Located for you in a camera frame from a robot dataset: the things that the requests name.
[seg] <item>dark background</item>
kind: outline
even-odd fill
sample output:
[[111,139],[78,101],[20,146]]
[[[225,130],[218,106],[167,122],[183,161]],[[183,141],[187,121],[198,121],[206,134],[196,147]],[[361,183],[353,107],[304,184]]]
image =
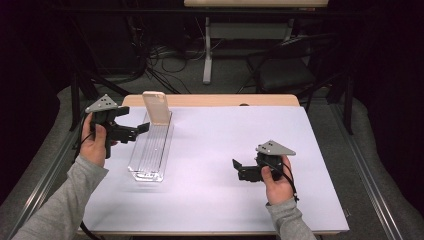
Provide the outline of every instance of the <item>dark background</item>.
[[[115,0],[90,1],[91,5],[80,0],[53,3],[86,7],[183,6],[182,0],[143,1],[138,5]],[[382,10],[384,19],[376,30],[377,39],[356,69],[354,96],[368,108],[382,163],[405,198],[423,215],[424,21],[419,14],[420,5],[411,1],[330,0],[329,8],[362,10],[373,5]],[[197,26],[190,17],[143,18],[145,22],[135,24],[145,26],[142,32],[148,37],[132,39],[126,18],[83,16],[77,19],[76,28],[67,17],[52,20],[45,9],[44,1],[31,0],[2,1],[0,6],[1,102],[6,106],[0,114],[0,202],[19,180],[53,125],[60,106],[56,94],[70,85],[75,64],[99,74],[136,77],[143,73],[143,54],[150,41],[184,50],[190,37],[196,37],[192,29]],[[345,58],[352,54],[350,47],[366,25],[325,24],[342,35]],[[135,41],[142,44],[134,47],[131,42]],[[70,47],[68,51],[63,48],[64,42]],[[69,54],[79,62],[72,62]]]

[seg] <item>gray floor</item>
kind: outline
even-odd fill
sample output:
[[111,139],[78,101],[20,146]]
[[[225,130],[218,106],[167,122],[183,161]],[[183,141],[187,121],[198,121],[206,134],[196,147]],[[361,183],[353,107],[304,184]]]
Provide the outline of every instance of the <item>gray floor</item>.
[[[181,61],[173,58],[166,59],[163,63],[166,69],[179,69],[183,66],[179,65],[183,64]],[[202,83],[203,64],[202,60],[190,60],[181,72],[172,73],[172,75],[181,79],[191,93],[198,94],[235,93],[248,76],[244,60],[216,58],[213,65],[212,83],[204,85]],[[163,72],[161,66],[159,62],[155,69]],[[187,93],[179,80],[172,77],[168,77],[168,79],[181,93]],[[167,92],[155,79],[146,74],[120,86],[132,93],[141,93],[145,90]],[[97,87],[101,94],[108,93],[115,100],[122,100],[119,95],[109,89],[102,86]],[[247,89],[244,93],[253,91],[253,89]],[[66,178],[66,171],[71,165],[74,153],[70,148],[72,140],[75,138],[75,136],[72,138],[72,135],[75,134],[68,131],[71,122],[70,89],[64,89],[58,94],[58,97],[61,100],[61,109],[55,125],[21,181],[0,207],[0,239],[8,239],[10,233],[16,230],[15,227],[19,226],[27,217],[28,211],[24,210],[37,208],[37,205],[26,205],[26,202],[34,190],[40,190],[40,181],[46,178],[54,180],[46,189],[41,189],[48,192],[44,196],[47,198]],[[82,104],[87,103],[83,97],[81,97],[81,102]],[[353,136],[346,134],[340,125],[340,109],[340,105],[328,105],[323,98],[317,95],[308,113],[342,207],[350,213],[350,216],[347,217],[350,231],[335,236],[323,236],[323,239],[423,239],[422,217],[405,201],[396,184],[381,165],[365,107],[358,101],[354,102],[352,127],[355,134]],[[59,164],[53,166],[58,169],[58,174],[53,177],[47,174],[48,170],[52,168],[52,159],[59,159]],[[365,162],[368,176],[364,175],[363,165],[361,168],[358,159]],[[372,188],[370,190],[367,187],[369,179],[372,180],[372,184],[377,186],[377,194],[375,189],[373,191]],[[382,214],[381,206],[384,206],[388,212]],[[106,237],[106,239],[130,238],[130,236]],[[89,238],[76,236],[75,239]]]

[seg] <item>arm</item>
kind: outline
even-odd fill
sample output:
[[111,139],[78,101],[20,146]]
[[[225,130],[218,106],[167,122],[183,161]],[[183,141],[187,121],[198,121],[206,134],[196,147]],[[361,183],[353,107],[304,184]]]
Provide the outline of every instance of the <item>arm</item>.
[[[283,156],[282,161],[288,168],[291,168],[287,156]],[[291,176],[290,171],[286,167],[284,167],[284,173],[287,176]],[[261,174],[268,198],[266,208],[271,214],[275,230],[280,238],[282,240],[315,239],[311,229],[302,220],[302,213],[296,207],[296,202],[293,198],[293,189],[287,179],[282,177],[278,181],[274,181],[268,166],[262,168]]]
[[68,179],[49,200],[19,229],[13,239],[72,239],[80,225],[85,206],[106,176],[104,169],[106,129],[96,126],[96,137],[90,132],[92,115],[82,130],[80,155],[68,171]]

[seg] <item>gray sleeve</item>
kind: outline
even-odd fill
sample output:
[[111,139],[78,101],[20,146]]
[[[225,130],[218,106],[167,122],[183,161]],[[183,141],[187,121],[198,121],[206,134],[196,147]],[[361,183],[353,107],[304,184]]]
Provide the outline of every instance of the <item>gray sleeve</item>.
[[281,240],[315,240],[311,229],[302,220],[302,212],[296,207],[294,198],[277,205],[266,205],[274,228]]
[[107,172],[78,156],[67,180],[13,239],[73,239],[91,193]]

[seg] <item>table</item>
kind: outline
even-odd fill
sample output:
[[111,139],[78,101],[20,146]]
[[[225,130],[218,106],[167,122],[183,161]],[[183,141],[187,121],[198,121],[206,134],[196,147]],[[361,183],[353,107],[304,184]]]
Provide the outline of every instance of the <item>table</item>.
[[[239,181],[232,166],[232,158],[254,165],[255,147],[272,138],[297,152],[291,162],[298,207],[314,233],[349,230],[306,113],[294,96],[167,98],[174,132],[163,182],[136,182],[126,169],[133,146],[118,144],[106,161],[109,174],[86,207],[88,229],[134,236],[275,234],[264,206],[264,184]],[[265,106],[267,100],[273,106]],[[242,103],[250,106],[239,107]],[[123,105],[143,106],[141,95],[128,96]],[[131,107],[116,121],[132,126],[145,113],[144,107]]]
[[[184,0],[186,7],[243,7],[243,8],[313,8],[327,7],[328,0]],[[205,23],[205,68],[203,83],[211,83],[211,38],[283,39],[290,38],[293,19],[287,23]]]

